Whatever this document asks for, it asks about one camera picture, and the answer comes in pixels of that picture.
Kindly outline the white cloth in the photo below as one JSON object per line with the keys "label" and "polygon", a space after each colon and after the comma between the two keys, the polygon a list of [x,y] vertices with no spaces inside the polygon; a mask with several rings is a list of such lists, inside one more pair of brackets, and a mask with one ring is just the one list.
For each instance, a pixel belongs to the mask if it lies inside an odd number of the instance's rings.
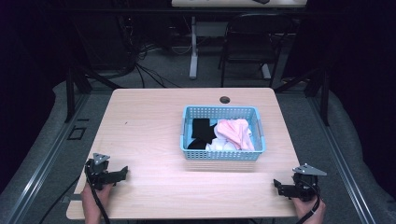
{"label": "white cloth", "polygon": [[229,142],[227,139],[215,138],[212,140],[211,144],[205,146],[206,150],[236,150],[233,143]]}

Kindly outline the black folding chair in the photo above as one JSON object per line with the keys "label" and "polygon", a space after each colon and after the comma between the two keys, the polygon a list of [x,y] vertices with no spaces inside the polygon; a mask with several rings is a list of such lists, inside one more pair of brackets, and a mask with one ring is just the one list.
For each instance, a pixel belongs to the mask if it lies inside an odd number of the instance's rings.
{"label": "black folding chair", "polygon": [[265,64],[276,74],[283,41],[293,27],[292,18],[284,14],[244,13],[232,18],[226,26],[218,69],[220,86],[224,86],[227,63]]}

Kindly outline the pink cloth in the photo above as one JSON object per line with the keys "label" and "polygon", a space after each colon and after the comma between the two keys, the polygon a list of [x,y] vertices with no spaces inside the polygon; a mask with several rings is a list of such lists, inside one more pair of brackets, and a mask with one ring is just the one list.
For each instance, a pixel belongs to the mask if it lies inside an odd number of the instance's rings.
{"label": "pink cloth", "polygon": [[216,138],[227,139],[233,143],[236,150],[255,150],[250,139],[251,130],[245,119],[220,119],[214,132]]}

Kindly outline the black cloth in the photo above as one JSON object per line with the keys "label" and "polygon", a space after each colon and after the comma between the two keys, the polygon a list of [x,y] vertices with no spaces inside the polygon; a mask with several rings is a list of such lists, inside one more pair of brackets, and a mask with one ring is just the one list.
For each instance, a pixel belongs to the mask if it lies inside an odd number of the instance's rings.
{"label": "black cloth", "polygon": [[188,149],[205,149],[207,145],[211,145],[216,138],[215,127],[215,124],[210,124],[210,119],[193,119],[192,141],[189,143]]}

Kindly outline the person's right hand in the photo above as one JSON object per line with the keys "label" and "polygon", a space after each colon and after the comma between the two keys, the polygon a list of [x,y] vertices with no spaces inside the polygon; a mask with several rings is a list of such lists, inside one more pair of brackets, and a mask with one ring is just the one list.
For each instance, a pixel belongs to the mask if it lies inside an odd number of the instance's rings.
{"label": "person's right hand", "polygon": [[297,217],[303,221],[302,224],[322,224],[325,213],[326,203],[319,200],[318,206],[316,206],[316,199],[310,202],[303,202],[298,198],[291,199],[294,206]]}

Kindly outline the blue plastic basket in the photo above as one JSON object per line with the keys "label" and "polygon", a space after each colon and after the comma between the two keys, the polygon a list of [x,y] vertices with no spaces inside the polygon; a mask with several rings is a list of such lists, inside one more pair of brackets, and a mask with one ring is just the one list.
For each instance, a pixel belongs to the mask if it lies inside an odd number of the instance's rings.
{"label": "blue plastic basket", "polygon": [[[193,119],[210,119],[211,125],[217,125],[220,119],[245,119],[255,150],[188,149]],[[188,160],[256,161],[266,150],[260,113],[254,106],[187,105],[182,116],[180,148]]]}

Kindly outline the white desk with legs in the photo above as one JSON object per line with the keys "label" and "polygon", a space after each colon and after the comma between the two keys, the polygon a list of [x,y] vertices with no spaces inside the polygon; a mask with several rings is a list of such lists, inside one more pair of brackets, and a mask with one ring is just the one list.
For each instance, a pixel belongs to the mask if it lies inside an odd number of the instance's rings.
{"label": "white desk with legs", "polygon": [[[302,9],[308,0],[270,0],[260,4],[252,0],[172,0],[172,7],[177,9]],[[190,79],[197,78],[198,70],[198,37],[223,36],[226,21],[202,21],[191,16],[191,66]]]}

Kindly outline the black metal frame stand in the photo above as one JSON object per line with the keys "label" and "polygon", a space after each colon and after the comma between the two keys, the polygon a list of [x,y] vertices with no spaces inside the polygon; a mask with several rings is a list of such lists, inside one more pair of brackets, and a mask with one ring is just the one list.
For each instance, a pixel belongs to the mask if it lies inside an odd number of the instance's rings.
{"label": "black metal frame stand", "polygon": [[304,89],[304,95],[306,97],[315,97],[318,92],[320,92],[319,115],[323,123],[326,126],[329,126],[328,106],[330,95],[330,76],[328,68],[316,68],[300,77],[295,77],[286,84],[275,88],[275,93],[281,93],[283,91],[286,91],[306,79],[308,80],[308,83]]}
{"label": "black metal frame stand", "polygon": [[78,88],[82,94],[91,93],[92,86],[88,81],[89,77],[99,81],[112,90],[120,89],[120,85],[100,76],[98,73],[86,66],[78,65],[70,67],[66,73],[65,80],[67,102],[67,115],[65,123],[69,122],[76,113],[75,88]]}

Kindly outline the person's left hand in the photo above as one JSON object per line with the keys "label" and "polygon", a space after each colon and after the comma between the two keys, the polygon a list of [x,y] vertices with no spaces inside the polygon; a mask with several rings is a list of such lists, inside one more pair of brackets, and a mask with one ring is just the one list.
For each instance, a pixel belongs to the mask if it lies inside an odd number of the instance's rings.
{"label": "person's left hand", "polygon": [[[112,185],[103,185],[101,190],[96,191],[96,195],[103,207],[107,207],[108,205],[109,194],[111,190]],[[91,187],[88,183],[85,184],[80,196],[82,200],[85,224],[100,224],[102,220],[102,213],[99,206],[96,204]]]}

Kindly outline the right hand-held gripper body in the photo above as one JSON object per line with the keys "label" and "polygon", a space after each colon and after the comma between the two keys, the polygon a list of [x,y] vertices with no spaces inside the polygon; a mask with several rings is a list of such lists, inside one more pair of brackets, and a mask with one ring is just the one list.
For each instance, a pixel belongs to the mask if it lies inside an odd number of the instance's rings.
{"label": "right hand-held gripper body", "polygon": [[309,202],[319,194],[318,178],[327,173],[307,163],[292,169],[294,175],[294,194],[292,198],[299,198],[303,202]]}

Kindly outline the metal floor rail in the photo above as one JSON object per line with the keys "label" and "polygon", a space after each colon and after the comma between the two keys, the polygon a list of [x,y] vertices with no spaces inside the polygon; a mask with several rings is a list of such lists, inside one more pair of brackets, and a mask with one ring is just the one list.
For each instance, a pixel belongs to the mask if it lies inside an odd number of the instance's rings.
{"label": "metal floor rail", "polygon": [[66,136],[71,132],[73,122],[89,99],[82,94],[76,100],[75,112],[65,122],[67,115],[66,99],[60,94],[56,97],[49,119],[21,163],[16,174],[0,195],[0,205],[5,208],[0,224],[19,224],[33,203],[56,161]]}
{"label": "metal floor rail", "polygon": [[307,102],[310,104],[311,109],[314,111],[316,120],[324,132],[326,139],[330,145],[330,154],[332,155],[332,160],[334,165],[344,183],[347,194],[353,203],[353,206],[357,212],[357,215],[361,221],[361,224],[377,224],[375,218],[368,207],[366,200],[358,186],[353,174],[351,173],[347,161],[339,147],[339,144],[332,132],[332,127],[327,126],[322,120],[319,114],[319,104],[314,98],[307,98]]}

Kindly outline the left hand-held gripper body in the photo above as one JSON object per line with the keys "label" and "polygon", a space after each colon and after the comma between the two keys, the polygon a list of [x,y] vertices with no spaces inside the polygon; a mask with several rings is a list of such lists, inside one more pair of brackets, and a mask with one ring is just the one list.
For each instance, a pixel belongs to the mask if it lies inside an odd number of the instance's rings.
{"label": "left hand-held gripper body", "polygon": [[89,184],[94,189],[102,190],[104,185],[115,184],[117,182],[116,174],[107,171],[108,160],[109,156],[94,153],[92,158],[88,159],[85,163],[85,175]]}

